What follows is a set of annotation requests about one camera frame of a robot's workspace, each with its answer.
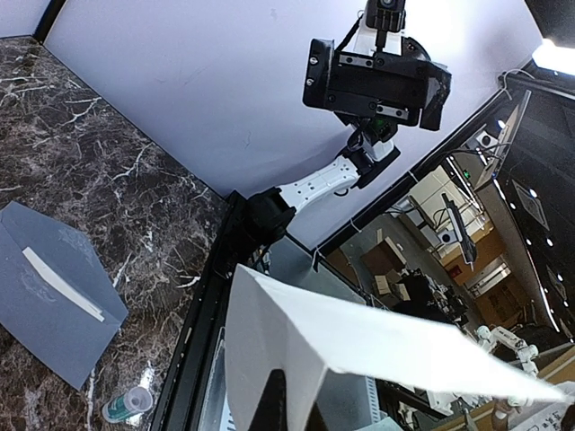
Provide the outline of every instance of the dark marble surface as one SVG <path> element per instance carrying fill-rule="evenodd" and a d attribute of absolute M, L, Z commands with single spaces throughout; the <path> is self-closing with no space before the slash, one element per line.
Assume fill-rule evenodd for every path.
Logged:
<path fill-rule="evenodd" d="M 27 38 L 0 40 L 11 200 L 86 233 L 129 316 L 81 391 L 0 327 L 0 430 L 147 429 L 151 412 L 110 426 L 100 409 L 138 384 L 159 395 L 224 202 Z"/>

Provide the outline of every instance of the cardboard box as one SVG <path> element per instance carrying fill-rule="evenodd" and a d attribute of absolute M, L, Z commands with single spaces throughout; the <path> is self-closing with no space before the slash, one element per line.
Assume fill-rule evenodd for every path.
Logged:
<path fill-rule="evenodd" d="M 349 259 L 341 249 L 336 249 L 332 254 L 327 257 L 327 261 L 347 278 L 351 284 L 359 287 L 358 275 L 355 269 L 351 266 Z"/>
<path fill-rule="evenodd" d="M 361 256 L 361 260 L 374 276 L 384 276 L 392 270 L 400 272 L 407 262 L 390 238 L 385 238 L 378 243 L 376 247 Z"/>
<path fill-rule="evenodd" d="M 385 278 L 387 278 L 388 283 L 396 285 L 402 280 L 403 277 L 395 269 L 392 269 L 387 274 L 385 274 Z"/>
<path fill-rule="evenodd" d="M 376 285 L 377 292 L 381 296 L 392 293 L 392 289 L 389 287 L 389 283 L 387 283 L 387 278 L 385 278 L 385 276 L 376 276 Z"/>

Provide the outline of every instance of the black metal frame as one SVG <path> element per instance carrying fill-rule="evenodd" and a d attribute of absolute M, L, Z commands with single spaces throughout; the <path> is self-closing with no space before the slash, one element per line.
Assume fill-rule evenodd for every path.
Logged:
<path fill-rule="evenodd" d="M 226 321 L 231 287 L 231 278 L 215 271 L 216 257 L 225 249 L 222 241 L 242 213 L 245 199 L 234 194 L 229 204 L 184 321 L 150 431 L 198 429 L 217 335 Z"/>
<path fill-rule="evenodd" d="M 48 37 L 50 30 L 52 30 L 54 22 L 56 22 L 65 2 L 66 0 L 50 0 L 48 7 L 44 11 L 42 18 L 38 23 L 38 27 L 36 27 L 36 31 L 32 35 L 39 44 L 43 44 L 46 41 L 46 38 Z"/>

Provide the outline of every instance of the folded white paper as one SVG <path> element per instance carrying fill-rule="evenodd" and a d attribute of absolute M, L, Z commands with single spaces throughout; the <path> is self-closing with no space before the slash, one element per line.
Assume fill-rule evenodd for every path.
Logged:
<path fill-rule="evenodd" d="M 27 247 L 22 251 L 22 254 L 46 283 L 58 290 L 59 293 L 65 296 L 69 301 L 75 303 L 97 321 L 104 321 L 102 310 L 94 305 L 90 300 L 82 296 L 82 294 L 77 292 L 61 276 L 54 272 L 54 270 L 49 267 L 33 249 Z"/>
<path fill-rule="evenodd" d="M 287 424 L 302 431 L 328 369 L 430 391 L 564 400 L 454 326 L 288 286 L 238 266 L 226 320 L 226 386 L 236 429 L 252 422 L 270 371 L 287 379 Z"/>

